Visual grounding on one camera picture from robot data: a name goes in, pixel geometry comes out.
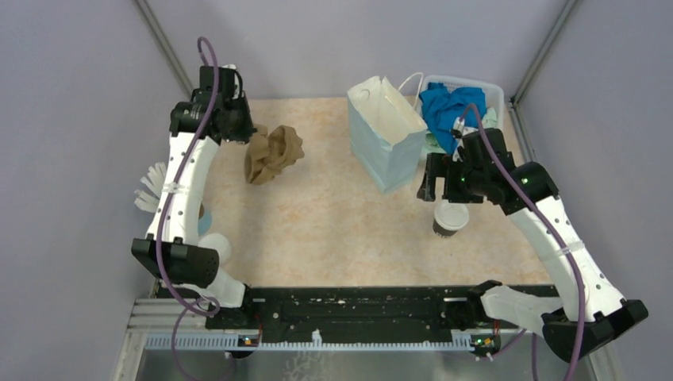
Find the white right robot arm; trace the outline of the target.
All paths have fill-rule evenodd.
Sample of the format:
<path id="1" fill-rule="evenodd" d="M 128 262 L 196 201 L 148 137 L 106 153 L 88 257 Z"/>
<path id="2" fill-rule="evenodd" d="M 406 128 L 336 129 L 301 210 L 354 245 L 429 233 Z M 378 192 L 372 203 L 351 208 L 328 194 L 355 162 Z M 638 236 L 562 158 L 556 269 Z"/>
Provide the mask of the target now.
<path id="1" fill-rule="evenodd" d="M 464 134 L 454 155 L 431 152 L 417 197 L 436 199 L 444 180 L 448 206 L 489 201 L 517 226 L 544 265 L 553 297 L 516 291 L 496 281 L 473 287 L 465 315 L 476 327 L 506 321 L 542 337 L 574 364 L 645 320 L 648 309 L 626 298 L 604 275 L 566 213 L 559 190 L 537 162 L 516 165 L 499 129 Z"/>

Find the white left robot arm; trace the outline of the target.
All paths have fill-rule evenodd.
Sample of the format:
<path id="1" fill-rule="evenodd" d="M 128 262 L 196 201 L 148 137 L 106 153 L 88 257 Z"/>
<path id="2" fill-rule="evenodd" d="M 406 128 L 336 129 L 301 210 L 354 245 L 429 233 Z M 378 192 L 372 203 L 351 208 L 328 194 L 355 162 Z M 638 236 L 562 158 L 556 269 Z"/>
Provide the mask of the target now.
<path id="1" fill-rule="evenodd" d="M 244 300 L 246 286 L 220 264 L 231 252 L 221 234 L 202 235 L 198 221 L 210 165 L 224 142 L 247 144 L 256 132 L 240 72 L 233 64 L 202 66 L 199 85 L 187 102 L 171 111 L 169 158 L 148 169 L 138 203 L 153 213 L 132 255 L 164 285 L 199 293 L 224 307 L 236 328 L 251 324 L 254 306 Z"/>

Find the black paper coffee cup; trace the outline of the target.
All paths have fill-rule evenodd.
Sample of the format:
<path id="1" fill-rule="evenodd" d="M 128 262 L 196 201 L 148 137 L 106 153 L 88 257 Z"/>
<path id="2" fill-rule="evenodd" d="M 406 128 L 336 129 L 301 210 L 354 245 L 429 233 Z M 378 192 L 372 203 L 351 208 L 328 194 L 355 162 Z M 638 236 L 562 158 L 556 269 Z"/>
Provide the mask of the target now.
<path id="1" fill-rule="evenodd" d="M 433 232 L 441 238 L 449 238 L 458 233 L 464 225 L 447 225 L 440 220 L 433 220 Z"/>

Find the white plastic cup lid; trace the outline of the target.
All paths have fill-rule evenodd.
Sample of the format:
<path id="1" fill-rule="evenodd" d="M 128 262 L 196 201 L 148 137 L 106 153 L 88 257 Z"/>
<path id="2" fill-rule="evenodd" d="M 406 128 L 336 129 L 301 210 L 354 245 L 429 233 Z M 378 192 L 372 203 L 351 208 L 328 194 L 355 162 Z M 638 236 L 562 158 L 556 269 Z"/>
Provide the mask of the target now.
<path id="1" fill-rule="evenodd" d="M 464 204 L 450 203 L 446 200 L 440 202 L 433 211 L 433 220 L 440 220 L 447 225 L 464 225 L 465 227 L 469 218 L 468 208 Z"/>

